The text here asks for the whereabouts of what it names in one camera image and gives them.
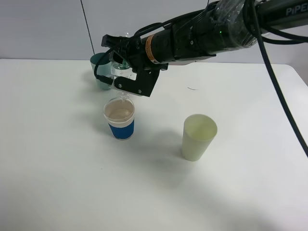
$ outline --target gray wall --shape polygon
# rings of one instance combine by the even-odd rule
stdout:
[[[199,10],[206,0],[82,0],[95,53],[104,34],[129,32]],[[308,36],[308,26],[288,30]],[[267,45],[272,63],[289,64],[308,83],[308,45]],[[0,58],[89,59],[93,54],[79,0],[1,0]],[[221,53],[206,62],[263,63],[259,48]]]

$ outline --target blue label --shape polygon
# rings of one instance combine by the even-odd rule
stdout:
[[[125,140],[125,139],[128,139],[129,137],[131,137],[131,135],[133,134],[134,132],[134,123],[135,123],[135,120],[133,120],[133,122],[131,122],[130,125],[124,127],[124,128],[116,128],[116,127],[113,127],[109,124],[109,127],[113,133],[113,135],[117,138],[117,139],[120,139],[120,140]]]

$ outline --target robotic arm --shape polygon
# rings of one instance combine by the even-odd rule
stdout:
[[[257,39],[252,35],[253,22],[245,5],[245,0],[216,1],[204,10],[175,18],[164,30],[145,38],[138,34],[159,23],[140,29],[134,39],[105,35],[102,46],[113,48],[109,60],[125,60],[137,76],[136,80],[95,76],[115,89],[149,97],[160,70],[167,70],[170,62],[204,60],[220,52],[253,46]],[[307,0],[262,1],[255,8],[261,26],[287,29],[308,24]]]

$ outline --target green cup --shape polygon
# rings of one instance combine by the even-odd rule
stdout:
[[[104,54],[105,53],[98,53],[98,54],[93,55],[90,58],[93,71],[94,71],[95,65],[98,63],[98,61]],[[108,55],[101,61],[100,65],[98,66],[97,74],[100,76],[111,77],[111,62],[108,60]],[[96,83],[100,89],[103,89],[103,90],[110,89],[110,85],[103,83],[99,81],[98,79],[96,79]]]

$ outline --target blue and white cup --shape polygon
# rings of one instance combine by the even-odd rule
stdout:
[[[97,53],[95,55],[93,55],[90,58],[90,62],[91,62],[91,66],[92,69],[94,71],[94,68],[96,66],[96,64],[98,63],[98,61],[100,60],[100,58],[104,55],[105,53]],[[97,74],[100,76],[106,76],[106,77],[111,77],[111,62],[109,61],[109,57],[108,55],[105,56],[105,58],[100,62],[100,65],[97,68]],[[98,79],[96,79],[96,83],[97,86],[103,90],[109,90],[110,89],[110,85],[103,83],[101,81],[99,81]]]
[[[104,106],[104,116],[115,138],[127,140],[134,133],[135,107],[131,100],[116,98]]]

